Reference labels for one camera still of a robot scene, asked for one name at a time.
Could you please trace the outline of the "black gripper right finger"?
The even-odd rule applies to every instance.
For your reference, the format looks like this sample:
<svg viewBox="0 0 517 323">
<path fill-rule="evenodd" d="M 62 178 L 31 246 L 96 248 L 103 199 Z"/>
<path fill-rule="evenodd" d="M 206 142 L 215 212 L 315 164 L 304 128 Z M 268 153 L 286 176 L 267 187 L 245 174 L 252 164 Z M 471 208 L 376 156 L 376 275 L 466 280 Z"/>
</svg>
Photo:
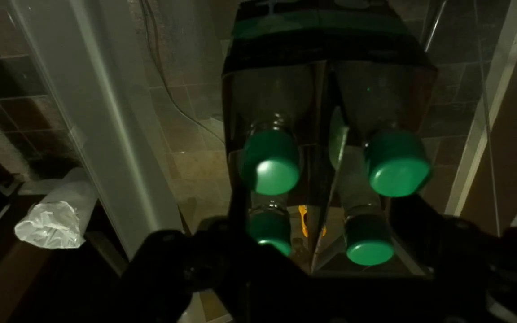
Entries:
<svg viewBox="0 0 517 323">
<path fill-rule="evenodd" d="M 416 194 L 392 198 L 387 221 L 408 255 L 430 269 L 441 318 L 504 323 L 493 304 L 517 318 L 517 228 L 489 235 L 468 219 L 437 214 Z"/>
</svg>

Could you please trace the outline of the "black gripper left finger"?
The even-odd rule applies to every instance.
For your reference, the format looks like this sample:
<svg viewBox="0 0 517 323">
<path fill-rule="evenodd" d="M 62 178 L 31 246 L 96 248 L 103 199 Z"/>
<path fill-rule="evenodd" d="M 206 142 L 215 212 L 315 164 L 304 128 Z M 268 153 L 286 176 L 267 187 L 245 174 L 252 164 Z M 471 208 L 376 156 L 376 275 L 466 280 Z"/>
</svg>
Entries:
<svg viewBox="0 0 517 323">
<path fill-rule="evenodd" d="M 279 309 L 304 275 L 272 246 L 218 219 L 186 237 L 148 234 L 110 295 L 110 323 L 177 323 L 195 293 L 213 291 L 225 311 L 250 323 Z"/>
</svg>

